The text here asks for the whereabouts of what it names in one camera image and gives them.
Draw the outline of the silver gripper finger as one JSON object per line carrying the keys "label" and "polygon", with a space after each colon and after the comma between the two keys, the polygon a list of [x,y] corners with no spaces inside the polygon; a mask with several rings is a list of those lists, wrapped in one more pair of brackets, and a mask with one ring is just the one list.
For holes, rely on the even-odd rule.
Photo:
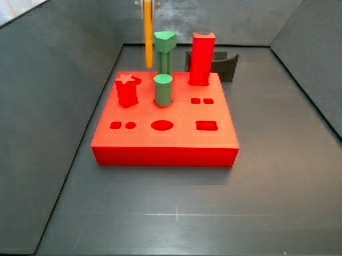
{"label": "silver gripper finger", "polygon": [[145,0],[135,0],[134,3],[137,6],[143,6],[143,2],[145,2]]}
{"label": "silver gripper finger", "polygon": [[154,6],[155,6],[155,7],[159,7],[159,6],[162,5],[161,0],[153,0],[153,1],[154,1]]}

